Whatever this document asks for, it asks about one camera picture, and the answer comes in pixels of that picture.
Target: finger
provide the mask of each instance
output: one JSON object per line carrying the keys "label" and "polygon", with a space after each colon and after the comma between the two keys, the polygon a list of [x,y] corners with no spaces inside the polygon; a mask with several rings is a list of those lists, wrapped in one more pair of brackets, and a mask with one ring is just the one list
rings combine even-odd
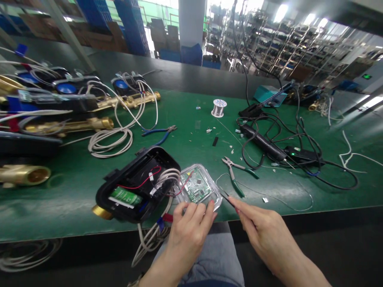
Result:
{"label": "finger", "polygon": [[194,212],[194,216],[191,219],[191,221],[195,222],[196,224],[200,224],[203,218],[203,215],[205,214],[206,206],[203,203],[200,203],[197,206],[197,209]]}
{"label": "finger", "polygon": [[242,211],[248,218],[251,218],[256,225],[262,222],[262,219],[265,215],[265,209],[259,208],[257,206],[248,205],[243,201],[235,199],[234,197],[228,197],[228,200],[240,211]]}
{"label": "finger", "polygon": [[177,223],[182,219],[182,211],[189,205],[187,202],[181,202],[173,211],[173,223]]}
{"label": "finger", "polygon": [[204,231],[204,234],[208,234],[209,230],[213,224],[214,221],[214,201],[210,201],[207,205],[205,216],[203,217],[201,221],[201,228]]}
{"label": "finger", "polygon": [[243,229],[246,231],[247,236],[252,242],[258,243],[258,232],[255,228],[253,221],[248,218],[243,212],[238,212],[239,219],[241,220]]}
{"label": "finger", "polygon": [[193,203],[193,202],[189,203],[189,206],[186,209],[185,214],[184,214],[184,216],[182,218],[183,221],[189,222],[192,219],[196,209],[197,209],[197,205],[195,203]]}

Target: green-handled pliers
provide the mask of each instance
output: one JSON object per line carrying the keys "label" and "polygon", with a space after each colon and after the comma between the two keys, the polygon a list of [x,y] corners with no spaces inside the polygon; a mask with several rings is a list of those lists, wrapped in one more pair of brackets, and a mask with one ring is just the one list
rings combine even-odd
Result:
{"label": "green-handled pliers", "polygon": [[225,157],[224,159],[222,159],[222,161],[227,164],[227,166],[229,167],[229,172],[230,172],[230,177],[231,177],[231,183],[233,184],[233,187],[235,189],[235,191],[238,193],[238,195],[240,197],[245,197],[245,194],[242,192],[242,190],[239,188],[238,184],[237,184],[237,181],[235,180],[235,176],[234,176],[234,173],[233,173],[233,169],[231,168],[232,166],[236,167],[236,168],[239,168],[241,170],[244,170],[244,171],[247,171],[248,173],[250,173],[253,177],[255,177],[256,179],[259,179],[259,176],[253,172],[251,169],[248,169],[246,167],[243,167],[241,165],[238,165],[238,164],[235,164],[233,163],[228,157]]}

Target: jeans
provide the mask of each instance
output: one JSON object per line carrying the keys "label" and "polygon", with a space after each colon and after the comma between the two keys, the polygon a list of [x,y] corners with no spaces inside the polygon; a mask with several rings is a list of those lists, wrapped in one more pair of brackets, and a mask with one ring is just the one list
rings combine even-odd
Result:
{"label": "jeans", "polygon": [[[165,250],[167,242],[168,238],[160,247],[154,261]],[[227,222],[217,222],[212,225],[201,254],[189,273],[183,276],[180,284],[209,279],[228,282],[239,287],[245,285],[242,268]]]}

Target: teal device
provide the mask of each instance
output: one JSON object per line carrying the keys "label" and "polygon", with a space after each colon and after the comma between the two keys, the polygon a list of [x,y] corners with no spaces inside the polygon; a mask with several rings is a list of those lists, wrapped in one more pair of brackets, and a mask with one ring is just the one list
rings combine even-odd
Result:
{"label": "teal device", "polygon": [[[267,99],[271,98],[274,96],[276,93],[280,92],[279,89],[273,87],[273,86],[259,86],[258,89],[256,90],[254,94],[254,99],[256,99],[258,102],[262,103],[265,102],[265,107],[270,107],[270,105],[267,102]],[[273,106],[279,107],[284,99],[286,98],[287,94],[286,93],[281,93],[279,96],[276,98],[272,99],[271,102]]]}

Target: circuit board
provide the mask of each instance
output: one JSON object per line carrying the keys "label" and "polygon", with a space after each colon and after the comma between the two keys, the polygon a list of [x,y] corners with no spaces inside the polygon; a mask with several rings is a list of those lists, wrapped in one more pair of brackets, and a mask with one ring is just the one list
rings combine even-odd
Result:
{"label": "circuit board", "polygon": [[194,203],[203,201],[212,192],[207,179],[198,167],[182,174],[181,184],[185,184],[184,189],[190,201]]}

